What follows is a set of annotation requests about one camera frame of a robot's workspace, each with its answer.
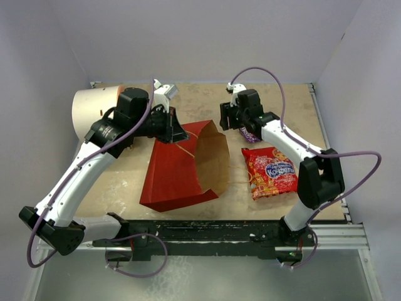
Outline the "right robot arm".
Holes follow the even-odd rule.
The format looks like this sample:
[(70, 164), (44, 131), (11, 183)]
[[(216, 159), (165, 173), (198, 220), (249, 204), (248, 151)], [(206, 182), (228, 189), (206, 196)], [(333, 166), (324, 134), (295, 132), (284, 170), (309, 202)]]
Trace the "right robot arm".
[(254, 89), (234, 90), (230, 102), (221, 103), (222, 130), (246, 128), (258, 139), (281, 151), (298, 168), (298, 201), (279, 221), (279, 240), (293, 245), (326, 204), (345, 190), (341, 163), (333, 149), (308, 144), (272, 112), (265, 112)]

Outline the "red candy snack bag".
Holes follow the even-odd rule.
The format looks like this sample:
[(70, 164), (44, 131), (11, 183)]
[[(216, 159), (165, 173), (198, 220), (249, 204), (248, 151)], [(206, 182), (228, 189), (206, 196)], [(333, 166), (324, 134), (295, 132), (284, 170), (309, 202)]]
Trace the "red candy snack bag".
[(298, 177), (294, 164), (277, 148), (242, 148), (241, 152), (254, 201), (297, 192)]

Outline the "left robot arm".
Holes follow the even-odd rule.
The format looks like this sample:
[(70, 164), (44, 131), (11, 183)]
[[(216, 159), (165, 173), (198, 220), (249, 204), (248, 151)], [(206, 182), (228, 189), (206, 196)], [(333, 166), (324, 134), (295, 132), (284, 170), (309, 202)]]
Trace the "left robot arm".
[(76, 210), (100, 175), (132, 145), (136, 137), (171, 144), (189, 138), (170, 101), (175, 85), (155, 87), (153, 95), (126, 88), (114, 106), (94, 122), (76, 158), (51, 192), (35, 207), (25, 206), (19, 218), (60, 255), (69, 255), (87, 241), (108, 239), (115, 246), (128, 241), (128, 223), (117, 214), (79, 218)]

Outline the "red brown paper bag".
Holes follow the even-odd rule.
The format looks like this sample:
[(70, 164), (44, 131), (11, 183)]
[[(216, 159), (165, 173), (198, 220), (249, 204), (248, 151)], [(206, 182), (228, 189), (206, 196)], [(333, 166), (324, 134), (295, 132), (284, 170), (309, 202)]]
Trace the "red brown paper bag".
[(183, 125), (189, 139), (174, 143), (154, 143), (139, 204), (163, 213), (217, 199), (230, 184), (229, 148), (226, 136), (213, 120)]

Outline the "purple brown M&M's packet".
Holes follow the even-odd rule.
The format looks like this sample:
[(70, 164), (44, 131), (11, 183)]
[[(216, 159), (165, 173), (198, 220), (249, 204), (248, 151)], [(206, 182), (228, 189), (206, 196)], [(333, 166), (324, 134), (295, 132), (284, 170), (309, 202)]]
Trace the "purple brown M&M's packet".
[(253, 144), (253, 143), (260, 142), (260, 140), (254, 134), (248, 132), (245, 127), (241, 127), (239, 129), (239, 133), (244, 137), (244, 139), (248, 143)]

